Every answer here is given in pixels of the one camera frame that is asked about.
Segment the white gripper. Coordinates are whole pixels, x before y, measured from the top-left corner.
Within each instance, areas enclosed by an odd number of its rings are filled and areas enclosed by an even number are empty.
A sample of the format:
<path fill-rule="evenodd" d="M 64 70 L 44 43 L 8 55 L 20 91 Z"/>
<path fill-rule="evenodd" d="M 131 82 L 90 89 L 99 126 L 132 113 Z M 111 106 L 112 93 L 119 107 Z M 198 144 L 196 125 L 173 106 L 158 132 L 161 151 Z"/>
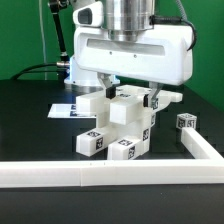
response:
<path fill-rule="evenodd" d="M 122 42 L 110 40 L 101 28 L 79 27 L 75 59 L 81 69 L 101 72 L 97 78 L 108 99 L 116 96 L 108 74 L 151 81 L 143 106 L 156 109 L 162 84 L 180 85 L 192 76 L 192 36 L 189 26 L 155 25 L 140 32 L 136 42 Z"/>

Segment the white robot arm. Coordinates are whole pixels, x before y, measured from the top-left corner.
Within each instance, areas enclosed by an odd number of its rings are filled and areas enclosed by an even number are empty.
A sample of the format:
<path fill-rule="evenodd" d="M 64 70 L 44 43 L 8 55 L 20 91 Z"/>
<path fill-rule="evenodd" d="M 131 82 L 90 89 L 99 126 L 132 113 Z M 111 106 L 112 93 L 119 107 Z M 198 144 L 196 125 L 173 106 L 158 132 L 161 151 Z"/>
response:
<path fill-rule="evenodd" d="M 192 76 L 194 25 L 180 17 L 158 16 L 155 0 L 97 0 L 73 12 L 76 25 L 69 80 L 100 86 L 115 96 L 110 77 L 144 80 L 152 107 L 164 84 L 180 85 Z"/>

